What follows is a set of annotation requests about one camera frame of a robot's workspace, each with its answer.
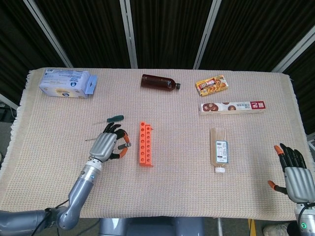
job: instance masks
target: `yellow snack box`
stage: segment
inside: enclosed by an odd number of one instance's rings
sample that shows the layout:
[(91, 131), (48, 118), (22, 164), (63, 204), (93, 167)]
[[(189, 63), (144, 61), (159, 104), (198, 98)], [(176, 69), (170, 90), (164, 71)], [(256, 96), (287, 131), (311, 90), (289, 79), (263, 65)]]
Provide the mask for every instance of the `yellow snack box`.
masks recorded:
[(211, 93), (226, 90), (228, 88), (228, 84), (223, 75), (198, 81), (195, 85), (200, 96), (206, 96)]

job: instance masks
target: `robotic arm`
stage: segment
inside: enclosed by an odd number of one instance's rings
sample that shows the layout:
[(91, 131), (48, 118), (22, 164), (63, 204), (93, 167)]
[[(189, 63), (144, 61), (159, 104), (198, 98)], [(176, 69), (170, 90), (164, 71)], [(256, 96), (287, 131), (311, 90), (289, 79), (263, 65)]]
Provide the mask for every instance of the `robotic arm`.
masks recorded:
[[(122, 129), (115, 131), (120, 126), (120, 124), (108, 124), (96, 139), (90, 150), (90, 158), (69, 193), (68, 207), (57, 206), (25, 212), (0, 211), (0, 235), (26, 236), (40, 232), (54, 224), (57, 224), (60, 229), (73, 229), (78, 223), (81, 208), (101, 172), (102, 163), (109, 159), (122, 158), (127, 152), (127, 147), (130, 146), (127, 133)], [(120, 138), (124, 138), (126, 144), (118, 147), (118, 149), (122, 149), (121, 153), (115, 154), (113, 149)]]
[(279, 187), (272, 181), (269, 185), (278, 192), (287, 194), (297, 203), (294, 210), (302, 236), (315, 236), (315, 185), (310, 170), (306, 168), (304, 158), (298, 150), (292, 150), (283, 144), (275, 146), (284, 173), (285, 185)]

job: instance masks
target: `robot finger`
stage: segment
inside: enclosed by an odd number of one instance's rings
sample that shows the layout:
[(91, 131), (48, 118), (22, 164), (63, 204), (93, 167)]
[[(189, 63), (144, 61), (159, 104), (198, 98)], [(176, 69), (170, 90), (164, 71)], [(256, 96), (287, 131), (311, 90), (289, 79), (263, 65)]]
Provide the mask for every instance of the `robot finger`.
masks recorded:
[(287, 163), (285, 160), (285, 156), (284, 156), (284, 151), (278, 146), (278, 145), (274, 145), (274, 148), (278, 154), (279, 160), (280, 160), (280, 164), (282, 167), (282, 171), (285, 172), (285, 168), (287, 167)]
[(288, 151), (288, 153), (289, 153), (289, 155), (290, 155), (290, 158), (291, 158), (291, 160), (292, 160), (293, 166), (295, 166), (295, 167), (300, 167), (300, 164), (299, 164), (299, 162), (298, 162), (298, 159), (297, 159), (297, 157), (296, 157), (294, 151), (292, 150), (292, 148), (290, 148), (290, 147), (286, 147), (286, 148), (287, 148), (287, 151)]
[(270, 186), (273, 190), (287, 195), (287, 190), (286, 190), (286, 188), (284, 188), (284, 187), (279, 187), (278, 185), (276, 185), (275, 183), (273, 183), (271, 180), (268, 180), (268, 184), (269, 184), (269, 186)]
[(125, 148), (122, 149), (122, 151), (120, 153), (112, 153), (110, 155), (109, 159), (111, 159), (111, 160), (112, 159), (120, 159), (120, 158), (122, 158), (123, 156), (126, 155), (127, 151), (128, 151), (128, 148), (125, 147)]
[(124, 148), (129, 148), (129, 147), (131, 147), (131, 143), (125, 143), (125, 144), (119, 145), (117, 149), (122, 150)]
[(287, 163), (288, 167), (294, 167), (292, 159), (287, 151), (287, 148), (284, 144), (280, 144), (280, 147), (282, 148), (283, 152), (284, 152), (284, 156), (285, 156), (285, 162)]
[(110, 128), (113, 126), (113, 124), (114, 124), (113, 122), (109, 123), (109, 124), (105, 127), (103, 133), (109, 133), (108, 131), (109, 131)]
[(125, 135), (128, 136), (127, 132), (124, 131), (123, 129), (118, 129), (114, 132), (117, 135), (117, 140), (123, 138)]
[(121, 124), (114, 124), (109, 130), (108, 133), (114, 133), (115, 129), (119, 128), (122, 126)]
[(294, 150), (294, 153), (295, 153), (295, 155), (296, 155), (296, 157), (298, 159), (299, 166), (304, 168), (304, 169), (306, 169), (307, 167), (306, 167), (303, 155), (296, 149)]

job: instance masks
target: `white bottle cap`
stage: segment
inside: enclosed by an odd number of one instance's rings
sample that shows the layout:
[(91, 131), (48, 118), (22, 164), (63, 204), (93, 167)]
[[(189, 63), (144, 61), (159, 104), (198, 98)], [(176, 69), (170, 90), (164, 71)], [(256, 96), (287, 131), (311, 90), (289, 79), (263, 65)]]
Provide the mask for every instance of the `white bottle cap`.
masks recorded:
[(215, 167), (215, 172), (216, 173), (225, 173), (225, 168), (223, 168), (223, 167)]

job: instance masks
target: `brown plastic bottle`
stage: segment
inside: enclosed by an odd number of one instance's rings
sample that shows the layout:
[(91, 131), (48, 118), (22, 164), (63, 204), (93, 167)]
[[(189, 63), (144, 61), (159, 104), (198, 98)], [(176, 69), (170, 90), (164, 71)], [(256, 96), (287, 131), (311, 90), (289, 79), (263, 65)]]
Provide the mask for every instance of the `brown plastic bottle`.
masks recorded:
[(141, 87), (172, 91), (174, 89), (179, 89), (181, 84), (177, 84), (173, 79), (169, 78), (154, 75), (142, 75)]

